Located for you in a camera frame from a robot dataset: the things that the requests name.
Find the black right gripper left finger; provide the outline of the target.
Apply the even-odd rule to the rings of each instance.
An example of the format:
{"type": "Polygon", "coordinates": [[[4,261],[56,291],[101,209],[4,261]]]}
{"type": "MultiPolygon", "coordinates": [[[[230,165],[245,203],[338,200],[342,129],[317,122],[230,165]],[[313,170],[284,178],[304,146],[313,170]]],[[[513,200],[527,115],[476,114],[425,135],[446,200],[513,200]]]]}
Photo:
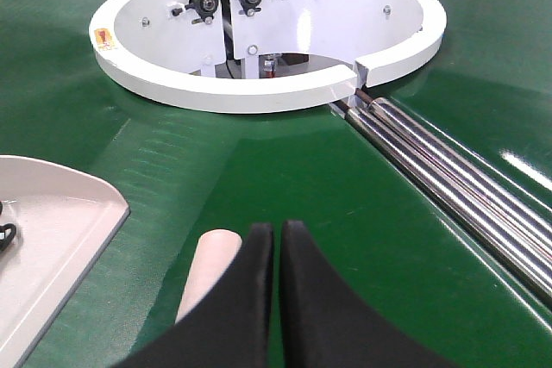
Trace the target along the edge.
{"type": "Polygon", "coordinates": [[[273,226],[255,223],[228,270],[191,312],[117,367],[266,367],[273,226]]]}

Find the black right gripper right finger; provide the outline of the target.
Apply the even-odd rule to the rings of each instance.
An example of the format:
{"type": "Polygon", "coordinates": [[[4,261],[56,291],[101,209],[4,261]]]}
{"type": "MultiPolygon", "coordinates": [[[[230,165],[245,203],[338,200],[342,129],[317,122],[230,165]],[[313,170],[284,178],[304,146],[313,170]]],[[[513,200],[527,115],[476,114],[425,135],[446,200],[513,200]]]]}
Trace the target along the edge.
{"type": "Polygon", "coordinates": [[[345,283],[301,221],[282,226],[279,310],[288,367],[450,367],[345,283]]]}

